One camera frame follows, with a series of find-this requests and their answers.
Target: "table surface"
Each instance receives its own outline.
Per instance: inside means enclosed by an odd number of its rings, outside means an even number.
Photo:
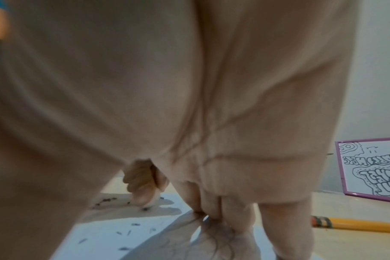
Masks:
[[[176,193],[169,185],[166,193]],[[121,177],[114,178],[102,193],[127,193]],[[261,226],[257,214],[256,225]],[[390,222],[390,203],[341,194],[314,193],[313,215]],[[314,229],[315,253],[325,260],[390,260],[390,234],[349,230]]]

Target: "white wall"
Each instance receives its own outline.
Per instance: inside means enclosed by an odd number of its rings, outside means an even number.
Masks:
[[[365,0],[349,90],[335,140],[390,137],[390,0]],[[331,147],[320,190],[342,191]]]

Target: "framed drawing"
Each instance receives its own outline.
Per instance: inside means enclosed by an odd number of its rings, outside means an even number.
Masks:
[[[346,195],[390,201],[390,138],[335,143]]]

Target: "pencil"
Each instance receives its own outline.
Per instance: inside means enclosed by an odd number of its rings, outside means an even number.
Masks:
[[[390,233],[390,223],[344,218],[311,217],[312,227]]]

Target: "purple frame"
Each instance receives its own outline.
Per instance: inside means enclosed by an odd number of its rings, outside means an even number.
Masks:
[[[366,199],[372,199],[372,200],[389,201],[390,202],[390,197],[383,197],[383,196],[370,195],[370,194],[365,194],[365,193],[351,192],[351,191],[348,191],[348,189],[346,188],[344,167],[343,167],[343,163],[342,163],[341,152],[339,150],[339,144],[340,143],[354,143],[354,142],[358,142],[358,143],[362,143],[362,142],[376,142],[376,141],[390,141],[390,137],[387,137],[387,138],[373,138],[373,139],[358,139],[358,140],[348,140],[348,141],[337,141],[337,142],[335,142],[336,155],[338,157],[339,172],[341,174],[342,189],[343,189],[345,195],[361,197],[361,198],[366,198]]]

